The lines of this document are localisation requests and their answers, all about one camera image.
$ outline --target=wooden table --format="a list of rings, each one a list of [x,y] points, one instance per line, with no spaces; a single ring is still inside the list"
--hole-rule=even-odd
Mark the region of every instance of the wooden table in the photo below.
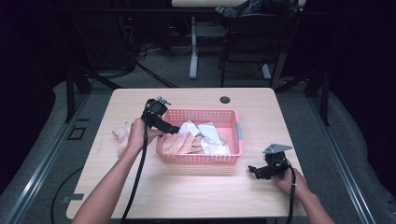
[[[118,141],[112,131],[139,118],[147,99],[161,95],[168,108],[234,109],[239,114],[243,154],[236,164],[163,163],[154,140],[148,146],[145,166],[128,218],[286,217],[289,195],[273,181],[256,179],[248,165],[266,165],[262,151],[272,143],[292,146],[276,96],[271,89],[129,89],[116,90],[78,181],[67,216],[73,218],[83,201],[117,160]],[[228,96],[223,104],[219,98]],[[285,151],[301,171],[294,149]],[[134,164],[113,218],[121,218],[130,198],[140,158]],[[305,216],[299,202],[295,216]]]

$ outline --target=tan cloth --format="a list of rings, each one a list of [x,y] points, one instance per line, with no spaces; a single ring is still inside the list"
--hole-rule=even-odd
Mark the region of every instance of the tan cloth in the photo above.
[[[163,136],[163,154],[176,155],[176,154],[204,154],[201,146],[201,135],[194,137],[191,133],[167,133]],[[219,133],[221,143],[227,143],[227,136]]]
[[[116,137],[119,140],[119,146],[117,148],[117,156],[120,156],[123,150],[126,148],[126,146],[128,146],[128,138],[130,132],[131,132],[131,127],[120,128],[117,129],[116,131],[113,131],[114,137]]]

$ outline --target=forearm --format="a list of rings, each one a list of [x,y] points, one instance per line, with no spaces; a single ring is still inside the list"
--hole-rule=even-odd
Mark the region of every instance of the forearm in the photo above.
[[[304,210],[308,216],[309,223],[311,224],[333,224],[334,221],[327,214],[326,210],[323,208],[320,203],[317,195],[312,192],[307,192],[304,195],[299,195],[298,197],[301,201],[301,204],[304,207]]]
[[[80,207],[73,223],[109,222],[139,151],[130,149],[121,155]]]

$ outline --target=pink plastic basket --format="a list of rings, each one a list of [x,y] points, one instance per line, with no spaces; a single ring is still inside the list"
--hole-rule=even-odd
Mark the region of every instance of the pink plastic basket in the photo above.
[[[187,120],[191,120],[198,125],[206,122],[213,122],[219,132],[226,134],[227,143],[230,148],[230,155],[215,154],[177,154],[164,155],[163,142],[164,137],[157,140],[157,154],[166,163],[222,163],[234,164],[242,154],[242,137],[239,127],[239,118],[235,110],[203,110],[203,109],[169,109],[163,115],[163,120],[175,125],[181,126]]]

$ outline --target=chair leg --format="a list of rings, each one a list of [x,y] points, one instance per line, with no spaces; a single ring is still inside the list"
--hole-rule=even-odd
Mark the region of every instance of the chair leg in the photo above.
[[[269,88],[272,88],[272,85],[274,84],[274,78],[275,78],[275,75],[276,75],[276,68],[277,68],[277,60],[275,61],[274,69],[271,72],[270,84],[268,86]]]
[[[221,59],[221,83],[220,83],[220,87],[223,88],[224,87],[224,76],[225,76],[225,55],[222,56]]]
[[[221,68],[221,63],[224,60],[224,49],[221,51],[218,69]]]

